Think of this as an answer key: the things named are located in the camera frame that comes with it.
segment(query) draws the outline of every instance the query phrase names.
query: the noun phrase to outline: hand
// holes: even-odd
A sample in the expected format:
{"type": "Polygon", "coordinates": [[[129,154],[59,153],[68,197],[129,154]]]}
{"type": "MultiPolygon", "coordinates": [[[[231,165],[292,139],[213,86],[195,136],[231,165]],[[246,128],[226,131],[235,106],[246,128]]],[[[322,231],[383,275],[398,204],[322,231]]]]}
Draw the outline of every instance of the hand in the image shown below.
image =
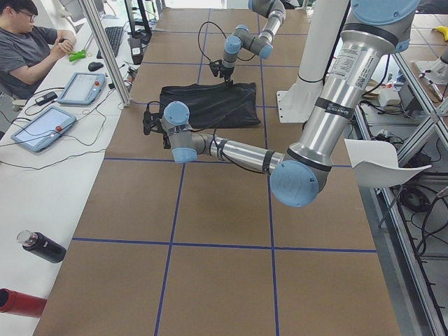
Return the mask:
{"type": "Polygon", "coordinates": [[[62,42],[59,42],[59,47],[66,53],[70,54],[73,52],[73,44],[69,39],[63,39],[62,42]]]}
{"type": "Polygon", "coordinates": [[[54,46],[50,50],[50,55],[53,56],[56,60],[63,58],[66,55],[65,51],[61,49],[59,45],[59,39],[56,38],[54,46]]]}

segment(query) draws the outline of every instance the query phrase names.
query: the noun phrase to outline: black hair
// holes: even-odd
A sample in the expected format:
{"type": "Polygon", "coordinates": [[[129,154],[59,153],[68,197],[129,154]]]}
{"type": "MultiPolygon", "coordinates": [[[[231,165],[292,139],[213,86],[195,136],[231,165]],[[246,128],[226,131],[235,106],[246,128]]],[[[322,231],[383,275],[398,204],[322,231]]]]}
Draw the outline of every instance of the black hair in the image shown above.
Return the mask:
{"type": "Polygon", "coordinates": [[[0,0],[0,15],[3,14],[3,11],[8,6],[16,12],[26,9],[33,15],[39,14],[37,7],[32,0],[0,0]]]}

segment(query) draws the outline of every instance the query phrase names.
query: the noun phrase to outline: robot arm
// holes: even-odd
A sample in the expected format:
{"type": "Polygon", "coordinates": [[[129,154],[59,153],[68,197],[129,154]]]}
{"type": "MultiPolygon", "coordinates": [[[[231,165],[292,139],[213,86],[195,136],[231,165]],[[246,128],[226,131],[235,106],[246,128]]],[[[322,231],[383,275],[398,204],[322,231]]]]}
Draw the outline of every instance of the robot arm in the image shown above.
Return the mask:
{"type": "Polygon", "coordinates": [[[380,58],[408,47],[418,3],[419,0],[351,1],[352,11],[341,33],[343,46],[337,61],[302,136],[284,154],[210,134],[193,134],[188,125],[188,107],[174,102],[164,112],[164,119],[171,122],[162,126],[174,144],[173,154],[192,154],[181,159],[175,156],[175,160],[185,163],[196,160],[196,154],[208,154],[231,161],[271,175],[272,192],[280,202],[292,207],[312,202],[326,183],[333,165],[331,154],[380,58]]]}
{"type": "Polygon", "coordinates": [[[244,48],[263,59],[272,52],[272,41],[285,20],[285,7],[280,0],[249,0],[249,9],[267,18],[266,25],[260,35],[255,37],[249,33],[249,28],[240,24],[227,37],[224,45],[223,58],[210,63],[210,69],[215,77],[224,77],[227,87],[232,86],[230,79],[238,59],[239,51],[244,48]]]}

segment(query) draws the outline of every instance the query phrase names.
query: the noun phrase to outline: computer mouse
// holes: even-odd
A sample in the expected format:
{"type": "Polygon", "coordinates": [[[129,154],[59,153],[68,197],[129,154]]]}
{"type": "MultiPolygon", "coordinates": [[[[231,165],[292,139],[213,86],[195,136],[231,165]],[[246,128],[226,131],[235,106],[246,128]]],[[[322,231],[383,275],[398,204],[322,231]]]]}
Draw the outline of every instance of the computer mouse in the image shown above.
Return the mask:
{"type": "Polygon", "coordinates": [[[102,64],[101,62],[91,62],[89,63],[89,71],[96,71],[100,68],[104,67],[104,64],[102,64]]]}

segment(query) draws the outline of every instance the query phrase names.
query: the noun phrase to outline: label on robot arm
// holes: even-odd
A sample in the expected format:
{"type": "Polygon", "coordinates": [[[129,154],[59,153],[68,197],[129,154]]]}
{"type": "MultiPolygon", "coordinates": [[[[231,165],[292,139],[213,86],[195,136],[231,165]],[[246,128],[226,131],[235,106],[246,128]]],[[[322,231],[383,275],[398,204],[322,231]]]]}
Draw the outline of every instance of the label on robot arm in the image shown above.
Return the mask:
{"type": "Polygon", "coordinates": [[[357,49],[341,49],[330,76],[364,91],[377,67],[379,58],[357,49]]]}

